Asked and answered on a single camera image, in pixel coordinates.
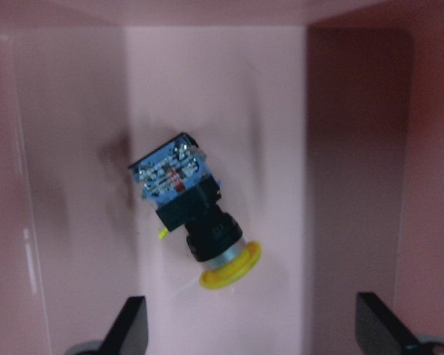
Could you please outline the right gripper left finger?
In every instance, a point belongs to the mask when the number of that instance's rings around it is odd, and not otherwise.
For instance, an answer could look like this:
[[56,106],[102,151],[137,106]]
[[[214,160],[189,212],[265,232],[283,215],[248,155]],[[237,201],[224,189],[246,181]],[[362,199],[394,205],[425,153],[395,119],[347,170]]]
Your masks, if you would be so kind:
[[129,297],[97,350],[97,354],[144,355],[149,344],[145,296]]

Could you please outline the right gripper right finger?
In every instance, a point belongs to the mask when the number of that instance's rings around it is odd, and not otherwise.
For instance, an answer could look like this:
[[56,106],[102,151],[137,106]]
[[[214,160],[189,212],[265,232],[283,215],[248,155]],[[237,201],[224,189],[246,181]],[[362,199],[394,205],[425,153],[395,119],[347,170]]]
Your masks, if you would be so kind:
[[358,292],[355,339],[363,354],[421,354],[421,344],[373,292]]

